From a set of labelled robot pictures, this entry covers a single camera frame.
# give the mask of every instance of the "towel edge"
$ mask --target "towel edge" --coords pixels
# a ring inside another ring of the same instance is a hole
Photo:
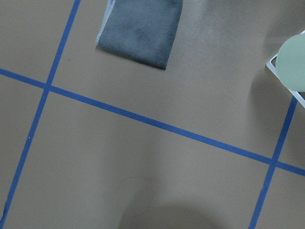
[[[114,4],[115,4],[115,0],[108,0],[106,11],[105,11],[104,18],[103,18],[103,22],[102,22],[102,25],[101,25],[101,29],[100,29],[99,33],[97,34],[97,37],[96,37],[96,40],[95,40],[96,45],[99,44],[100,37],[103,33],[103,30],[106,26],[106,23],[109,19],[109,16],[112,12]]]

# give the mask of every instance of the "microfiber cloth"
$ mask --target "microfiber cloth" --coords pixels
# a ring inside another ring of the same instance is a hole
[[[108,0],[96,44],[165,69],[182,5],[183,0]]]

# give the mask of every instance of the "white plastic object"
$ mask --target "white plastic object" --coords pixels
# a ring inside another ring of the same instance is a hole
[[[276,70],[276,67],[272,64],[272,61],[277,57],[277,55],[275,55],[274,57],[272,57],[270,60],[267,61],[266,66],[270,69],[270,71],[278,78],[278,73]],[[299,101],[299,103],[305,108],[305,99],[300,95],[299,92],[295,92],[292,91],[290,89],[288,89],[291,94]]]

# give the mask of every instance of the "blue tape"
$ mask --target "blue tape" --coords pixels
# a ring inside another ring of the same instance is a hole
[[[30,149],[35,131],[37,129],[38,122],[40,120],[44,105],[46,103],[46,100],[47,100],[47,97],[48,97],[48,94],[49,94],[49,87],[51,86],[51,84],[53,82],[53,79],[54,79],[59,61],[61,59],[61,54],[63,52],[64,46],[65,46],[66,41],[68,39],[68,35],[69,35],[70,30],[71,30],[71,27],[72,27],[72,24],[73,24],[73,21],[74,21],[74,18],[75,18],[75,15],[76,15],[79,4],[80,4],[80,0],[75,0],[75,2],[73,4],[73,7],[72,7],[72,10],[71,10],[70,15],[69,15],[69,19],[67,21],[66,27],[64,29],[64,32],[63,32],[63,35],[62,35],[62,38],[61,38],[61,42],[60,42],[59,47],[57,49],[57,52],[56,52],[56,55],[55,55],[55,58],[54,58],[54,61],[53,61],[48,79],[47,79],[47,82],[45,84],[45,87],[44,87],[44,90],[43,90],[43,93],[42,93],[42,96],[41,96],[36,114],[34,116],[32,125],[30,127],[30,131],[29,131],[27,140],[25,142],[22,154],[20,156],[20,160],[19,160],[16,172],[15,172],[12,184],[10,186],[8,198],[7,198],[7,201],[5,202],[5,205],[4,205],[3,216],[0,220],[0,229],[3,229],[3,227],[4,227],[4,223],[5,223],[6,217],[7,217],[8,212],[9,212],[11,202],[12,202],[13,197],[14,197],[16,187],[17,187],[19,178],[20,178],[21,173],[22,173],[22,169],[24,167],[24,163],[26,161],[26,158],[27,158],[27,155],[28,155],[28,152],[29,152],[29,149]],[[14,77],[14,78],[17,78],[18,80],[21,80],[21,81],[25,80],[26,82],[30,82],[30,83],[33,83],[35,85],[41,85],[41,82],[38,83],[37,81],[31,81],[31,80],[29,80],[29,78],[24,78],[20,75],[14,74],[14,73],[11,74],[10,72],[5,71],[5,70],[3,70],[2,72],[8,77],[12,77],[12,78]]]
[[[279,161],[276,163],[276,167],[305,177],[305,169],[291,166],[291,165],[288,165],[286,163],[279,162]]]
[[[24,83],[28,83],[28,84],[36,86],[36,87],[44,88],[44,86],[45,86],[45,84],[43,82],[40,82],[38,80],[33,80],[33,79],[31,79],[29,77],[26,77],[26,76],[23,76],[23,75],[12,73],[12,72],[4,70],[2,68],[0,68],[0,74],[4,75],[4,76],[7,76],[11,79],[14,79],[14,80],[18,80],[18,81],[21,81],[21,82],[24,82]]]
[[[205,136],[202,136],[202,135],[199,135],[199,134],[195,134],[195,133],[187,131],[187,130],[180,129],[178,127],[175,127],[175,126],[172,126],[172,125],[169,125],[169,124],[166,124],[166,123],[162,123],[160,121],[153,120],[151,118],[148,118],[148,117],[145,117],[145,116],[142,116],[142,115],[139,115],[139,114],[135,114],[135,113],[132,113],[130,111],[126,111],[126,110],[120,109],[118,107],[111,106],[109,104],[105,104],[105,103],[99,102],[97,100],[93,100],[91,98],[88,98],[88,97],[85,97],[85,96],[82,96],[82,95],[79,95],[79,94],[76,94],[76,93],[73,93],[73,92],[63,90],[63,89],[58,88],[58,87],[51,86],[50,91],[54,92],[54,93],[57,93],[57,94],[60,94],[60,95],[63,95],[63,96],[66,96],[66,97],[71,98],[71,99],[75,99],[77,101],[80,101],[80,102],[83,102],[83,103],[86,103],[86,104],[96,106],[98,108],[116,113],[118,115],[122,115],[122,116],[125,116],[125,117],[128,117],[128,118],[131,118],[133,120],[137,120],[139,122],[146,123],[146,124],[155,126],[157,128],[167,130],[167,131],[173,132],[175,134],[182,135],[182,136],[185,136],[187,138],[191,138],[193,140],[196,140],[196,141],[199,141],[199,142],[211,145],[211,146],[215,146],[217,148],[220,148],[220,149],[223,149],[223,150],[226,150],[226,151],[238,154],[238,155],[242,155],[242,156],[254,159],[256,161],[263,162],[265,164],[270,164],[270,162],[271,162],[271,159],[267,158],[265,156],[255,154],[255,153],[252,153],[250,151],[243,150],[243,149],[237,148],[235,146],[231,146],[229,144],[219,142],[219,141],[213,140],[211,138],[208,138],[208,137],[205,137]]]
[[[254,213],[252,215],[252,219],[251,219],[251,222],[250,222],[249,229],[255,229],[256,224],[258,222],[258,218],[261,214],[263,204],[264,204],[268,189],[270,187],[270,183],[271,183],[273,174],[275,172],[276,165],[279,165],[278,159],[280,157],[280,154],[281,154],[281,151],[282,151],[282,148],[283,148],[283,145],[284,145],[284,141],[286,139],[288,129],[289,129],[289,126],[291,124],[291,121],[292,121],[292,118],[293,118],[293,115],[294,115],[294,112],[295,112],[296,105],[297,105],[297,99],[293,97],[291,102],[290,102],[288,112],[287,112],[282,130],[281,130],[279,139],[277,141],[270,166],[268,168],[268,171],[267,171],[267,174],[266,174],[266,177],[265,177],[265,180],[264,180],[263,188],[262,188],[261,193],[258,197],[258,201],[256,203]]]
[[[31,84],[33,86],[37,86],[39,88],[44,88],[44,86],[45,86],[45,83],[43,83],[43,82],[33,80],[31,78],[28,78],[28,77],[25,77],[25,76],[22,76],[22,75],[19,75],[19,74],[16,74],[16,73],[12,73],[10,71],[7,71],[7,70],[1,69],[1,68],[0,68],[0,74],[2,74],[4,76],[7,76],[9,78],[24,82],[24,83]],[[72,96],[69,96],[67,94],[68,91],[65,91],[63,89],[60,89],[60,88],[57,88],[57,87],[52,87],[51,91],[54,91],[58,94],[62,94],[66,97],[72,98]],[[269,159],[267,157],[262,157],[260,159],[259,158],[255,159],[254,157],[252,157],[252,159],[263,162],[265,164],[270,164],[271,163],[271,159]],[[282,162],[277,162],[276,167],[281,168],[281,169],[286,170],[286,171],[289,171],[289,172],[292,172],[292,173],[295,173],[295,174],[305,176],[305,170],[304,169],[294,167],[294,166],[291,166],[289,164],[285,164],[285,163],[282,163]]]

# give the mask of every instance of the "floor tile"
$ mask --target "floor tile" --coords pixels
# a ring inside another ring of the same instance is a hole
[[[2,0],[0,68],[45,82],[73,0]]]
[[[302,31],[302,2],[185,3],[165,71],[95,46],[105,8],[81,2],[53,85],[272,156],[291,94],[265,63]]]
[[[296,106],[287,138],[280,156],[280,161],[305,169],[305,108]]]
[[[0,75],[1,216],[40,96],[41,89]]]
[[[257,229],[305,228],[305,177],[276,169]]]
[[[244,229],[267,168],[50,93],[5,228]]]

